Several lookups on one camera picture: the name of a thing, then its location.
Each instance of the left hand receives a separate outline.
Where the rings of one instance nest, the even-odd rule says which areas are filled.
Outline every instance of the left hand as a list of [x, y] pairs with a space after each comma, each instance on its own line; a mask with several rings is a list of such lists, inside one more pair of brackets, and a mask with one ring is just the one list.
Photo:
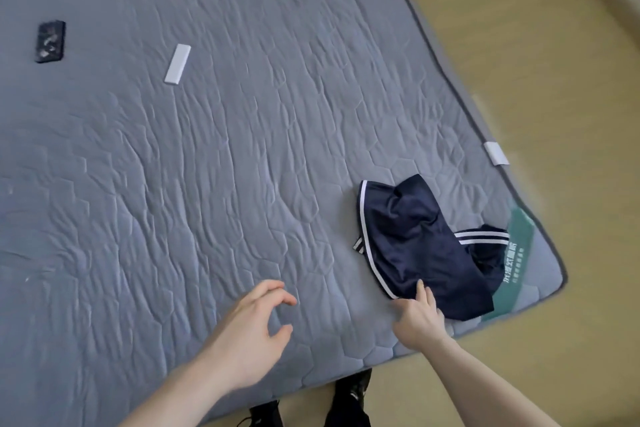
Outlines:
[[285, 325], [269, 336], [271, 311], [296, 298], [280, 280], [264, 280], [242, 297], [205, 341], [196, 360], [202, 360], [225, 380], [226, 392], [258, 383], [277, 363], [291, 339], [293, 326]]

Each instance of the hand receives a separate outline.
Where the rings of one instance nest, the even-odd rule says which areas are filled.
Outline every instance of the hand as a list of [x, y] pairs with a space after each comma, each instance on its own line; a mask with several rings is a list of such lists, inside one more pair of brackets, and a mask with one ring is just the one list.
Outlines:
[[270, 337], [267, 322], [277, 305], [298, 303], [283, 287], [280, 280], [255, 286], [216, 325], [196, 357], [224, 379], [223, 394], [258, 383], [282, 356], [293, 326], [282, 326]]
[[449, 339], [444, 327], [444, 315], [436, 306], [436, 299], [422, 280], [418, 281], [417, 293], [413, 299], [396, 299], [394, 305], [400, 309], [400, 320], [393, 329], [398, 340], [414, 351], [429, 349], [432, 344]]

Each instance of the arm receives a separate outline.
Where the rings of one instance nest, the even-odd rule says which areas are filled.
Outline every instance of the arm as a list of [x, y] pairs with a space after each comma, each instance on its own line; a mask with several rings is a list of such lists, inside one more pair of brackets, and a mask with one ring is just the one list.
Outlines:
[[415, 300], [394, 301], [401, 318], [394, 325], [407, 348], [420, 351], [440, 377], [466, 427], [558, 427], [558, 424], [516, 388], [486, 367], [444, 327], [431, 289], [418, 282]]
[[291, 325], [273, 337], [267, 330], [274, 307], [297, 303], [283, 287], [265, 280], [236, 302], [196, 358], [176, 368], [120, 427], [195, 427], [221, 397], [259, 382], [291, 339]]

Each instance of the forearm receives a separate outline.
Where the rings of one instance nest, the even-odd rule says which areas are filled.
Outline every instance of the forearm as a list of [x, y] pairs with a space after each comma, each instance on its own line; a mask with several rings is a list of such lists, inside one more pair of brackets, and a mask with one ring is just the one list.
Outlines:
[[120, 427], [195, 427], [227, 392], [200, 358], [178, 367]]
[[466, 427], [557, 427], [551, 417], [453, 339], [425, 345], [422, 352]]

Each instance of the tiled floor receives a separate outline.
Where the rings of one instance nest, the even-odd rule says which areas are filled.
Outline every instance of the tiled floor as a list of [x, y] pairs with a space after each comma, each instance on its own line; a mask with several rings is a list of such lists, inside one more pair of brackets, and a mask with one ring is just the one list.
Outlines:
[[[462, 344], [566, 427], [640, 423], [640, 53], [599, 0], [416, 1], [570, 277]], [[287, 427], [322, 426], [331, 395], [285, 398]], [[417, 356], [375, 368], [366, 409], [374, 427], [461, 425]]]

